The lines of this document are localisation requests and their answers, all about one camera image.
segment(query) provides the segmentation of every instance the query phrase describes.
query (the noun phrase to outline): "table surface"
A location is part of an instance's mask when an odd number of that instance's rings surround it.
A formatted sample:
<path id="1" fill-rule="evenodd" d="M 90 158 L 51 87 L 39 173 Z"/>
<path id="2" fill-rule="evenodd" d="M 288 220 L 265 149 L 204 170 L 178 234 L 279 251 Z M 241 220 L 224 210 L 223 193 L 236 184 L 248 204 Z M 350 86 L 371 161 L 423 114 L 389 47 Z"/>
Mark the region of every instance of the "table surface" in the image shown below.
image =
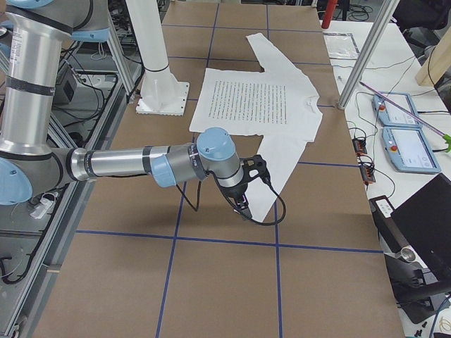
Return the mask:
<path id="1" fill-rule="evenodd" d="M 337 32 L 337 33 L 352 33 L 359 50 L 362 50 L 366 36 L 371 29 L 371 23 L 349 23 L 333 21 L 330 24 L 329 29 L 324 32 Z M 421 87 L 416 83 L 415 75 L 420 69 L 419 62 L 406 43 L 398 27 L 394 24 L 389 24 L 378 43 L 378 46 L 371 57 L 371 60 L 366 68 L 379 68 L 379 69 L 366 69 L 362 76 L 362 80 L 368 85 L 376 88 L 382 92 L 405 92 L 414 95 L 412 97 L 414 105 L 418 111 L 434 111 L 444 110 L 447 111 L 445 105 L 441 101 L 440 97 L 432 87 Z M 341 92 L 346 80 L 351 72 L 351 68 L 342 68 L 343 66 L 354 65 L 355 61 L 331 59 L 331 63 L 334 65 L 333 70 L 335 73 L 335 81 Z M 363 129 L 368 135 L 374 133 L 374 126 L 365 122 L 363 119 L 375 123 L 375 114 L 371 106 L 371 95 L 359 94 L 356 102 L 357 92 L 369 92 L 362 86 L 358 86 L 347 105 L 345 112 L 347 120 L 349 121 L 349 127 L 355 125 Z M 451 116 L 448 113 L 431 113 L 422 114 L 420 116 L 428 123 L 439 128 L 445 133 L 451 133 Z M 411 195 L 420 190 L 427 182 L 432 180 L 435 175 L 425 174 L 411 174 L 411 173 L 399 173 L 394 169 L 390 160 L 388 159 L 386 152 L 383 148 L 381 141 L 381 128 L 382 125 L 377 122 L 378 132 L 376 137 L 368 140 L 367 149 L 369 150 L 370 157 L 375 161 L 376 168 L 388 175 L 395 182 L 395 192 L 390 201 L 394 207 L 400 206 Z M 437 135 L 433 134 L 429 129 L 423 128 L 423 131 L 428 138 L 428 141 L 432 149 L 445 148 L 444 141 Z M 440 152 L 435 153 L 442 173 L 448 178 L 451 177 L 451 155 L 449 153 Z M 368 198 L 375 196 L 386 195 L 389 196 L 393 191 L 393 184 L 390 180 L 384 177 L 380 173 L 376 173 L 376 183 L 370 184 L 367 195 Z M 427 334 L 429 333 L 432 325 L 432 318 L 427 320 L 426 327 L 422 327 L 420 323 L 414 325 L 409 318 L 405 315 L 404 311 L 400 311 L 402 324 L 404 326 L 404 332 L 406 336 L 413 336 L 417 330 L 423 330 Z M 445 319 L 451 320 L 451 309 L 444 310 L 440 313 Z"/>
<path id="2" fill-rule="evenodd" d="M 163 32 L 191 84 L 186 112 L 130 105 L 112 148 L 191 142 L 204 69 L 260 71 L 245 36 L 261 32 L 321 97 L 316 141 L 282 192 L 287 218 L 242 221 L 210 179 L 198 213 L 150 177 L 100 179 L 34 337 L 402 337 L 316 11 L 171 2 Z M 233 139 L 241 157 L 261 141 Z"/>

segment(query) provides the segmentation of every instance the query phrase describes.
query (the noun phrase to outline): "wooden post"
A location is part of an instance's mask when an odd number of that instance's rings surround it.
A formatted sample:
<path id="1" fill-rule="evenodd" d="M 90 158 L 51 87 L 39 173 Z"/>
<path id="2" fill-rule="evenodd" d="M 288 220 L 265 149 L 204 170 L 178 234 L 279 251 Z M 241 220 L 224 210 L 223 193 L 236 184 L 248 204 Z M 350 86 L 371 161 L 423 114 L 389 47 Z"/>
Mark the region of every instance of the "wooden post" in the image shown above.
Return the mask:
<path id="1" fill-rule="evenodd" d="M 432 54 L 416 74 L 420 86 L 433 86 L 451 66 L 451 29 L 443 35 Z"/>

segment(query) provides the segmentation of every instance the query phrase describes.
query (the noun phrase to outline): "red cylinder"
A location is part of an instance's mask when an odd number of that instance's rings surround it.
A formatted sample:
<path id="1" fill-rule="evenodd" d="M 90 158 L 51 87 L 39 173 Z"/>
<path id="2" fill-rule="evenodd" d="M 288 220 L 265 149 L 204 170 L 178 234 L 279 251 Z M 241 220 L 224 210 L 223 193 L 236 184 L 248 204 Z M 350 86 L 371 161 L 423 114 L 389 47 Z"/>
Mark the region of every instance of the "red cylinder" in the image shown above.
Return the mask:
<path id="1" fill-rule="evenodd" d="M 330 21 L 333 17 L 333 12 L 335 10 L 335 7 L 337 6 L 338 0 L 329 0 L 327 3 L 326 13 L 324 14 L 323 18 L 323 24 L 321 25 L 321 28 L 328 29 L 330 25 Z"/>

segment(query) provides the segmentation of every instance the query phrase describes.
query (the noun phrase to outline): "white table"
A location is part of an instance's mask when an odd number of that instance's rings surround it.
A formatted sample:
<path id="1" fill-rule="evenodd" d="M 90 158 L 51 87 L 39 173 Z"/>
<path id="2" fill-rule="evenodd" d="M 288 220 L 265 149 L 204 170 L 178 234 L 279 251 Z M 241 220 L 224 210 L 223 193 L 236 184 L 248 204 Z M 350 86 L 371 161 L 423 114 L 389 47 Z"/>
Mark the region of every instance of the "white table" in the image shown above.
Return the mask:
<path id="1" fill-rule="evenodd" d="M 371 23 L 333 21 L 330 23 L 330 27 L 327 30 L 324 30 L 324 32 L 352 33 L 355 42 L 357 43 L 357 47 L 359 50 L 362 50 L 366 36 L 368 35 L 370 29 Z M 407 59 L 409 60 L 404 63 L 394 65 L 395 63 L 399 63 Z M 341 68 L 338 66 L 353 66 L 355 61 L 331 59 L 330 62 L 334 65 L 335 81 L 337 82 L 338 90 L 341 92 L 352 68 Z M 390 65 L 394 66 L 388 69 L 366 69 L 362 75 L 362 81 L 381 92 L 389 92 L 398 81 L 399 83 L 393 89 L 394 92 L 406 92 L 411 95 L 416 95 L 433 89 L 432 87 L 421 87 L 416 83 L 415 75 L 420 69 L 420 64 L 415 59 L 412 50 L 409 48 L 409 45 L 406 43 L 399 29 L 394 24 L 389 24 L 387 26 L 376 51 L 367 65 L 367 68 L 387 67 Z M 361 85 L 357 86 L 354 91 L 352 99 L 345 109 L 349 126 L 353 127 L 355 124 L 357 127 L 363 129 L 367 135 L 373 134 L 375 128 L 359 117 L 359 112 L 356 105 L 357 92 L 369 91 Z M 418 111 L 447 110 L 435 91 L 420 96 L 413 96 L 412 98 Z M 370 95 L 358 95 L 360 116 L 374 123 L 376 116 L 371 106 L 371 100 L 372 96 Z M 432 124 L 443 132 L 451 134 L 451 115 L 422 114 L 421 117 L 426 122 Z M 395 193 L 392 197 L 390 197 L 390 201 L 393 206 L 397 208 L 411 195 L 421 189 L 427 182 L 432 180 L 435 175 L 397 172 L 388 159 L 383 147 L 381 139 L 382 125 L 380 123 L 376 124 L 379 131 L 377 132 L 376 137 L 370 137 L 367 139 L 366 147 L 370 157 L 372 157 L 374 163 L 376 164 L 376 169 L 391 177 L 395 182 Z M 423 131 L 432 149 L 443 149 L 446 147 L 444 141 L 438 135 L 433 134 L 426 127 L 423 127 Z M 350 132 L 351 135 L 354 135 L 354 130 L 351 130 Z M 451 177 L 451 154 L 440 152 L 435 153 L 435 157 L 440 164 L 442 173 L 447 177 Z M 380 173 L 376 173 L 375 178 L 376 183 L 370 184 L 367 190 L 368 198 L 370 199 L 380 195 L 389 196 L 393 190 L 393 184 L 390 180 Z M 441 316 L 451 321 L 451 309 L 440 312 L 440 317 Z M 421 324 L 413 324 L 405 315 L 404 311 L 400 311 L 400 317 L 402 319 L 404 333 L 406 336 L 413 336 L 417 330 L 423 330 L 423 337 L 428 336 L 433 318 L 429 318 L 427 320 L 428 325 L 423 328 L 421 327 Z"/>

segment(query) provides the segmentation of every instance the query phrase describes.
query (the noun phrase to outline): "brown table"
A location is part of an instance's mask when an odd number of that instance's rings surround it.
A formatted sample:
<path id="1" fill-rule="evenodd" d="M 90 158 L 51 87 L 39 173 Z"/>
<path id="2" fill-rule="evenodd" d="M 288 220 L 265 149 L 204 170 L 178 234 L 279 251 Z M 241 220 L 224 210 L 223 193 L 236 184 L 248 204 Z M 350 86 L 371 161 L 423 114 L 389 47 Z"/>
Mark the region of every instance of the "brown table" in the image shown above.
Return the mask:
<path id="1" fill-rule="evenodd" d="M 34 337 L 403 337 L 316 11 L 174 2 L 163 31 L 191 84 L 185 115 L 131 105 L 112 148 L 191 142 L 205 67 L 260 71 L 245 35 L 261 32 L 321 95 L 316 141 L 282 193 L 287 218 L 243 222 L 212 179 L 198 213 L 150 177 L 100 179 Z M 233 139 L 241 157 L 261 140 Z"/>

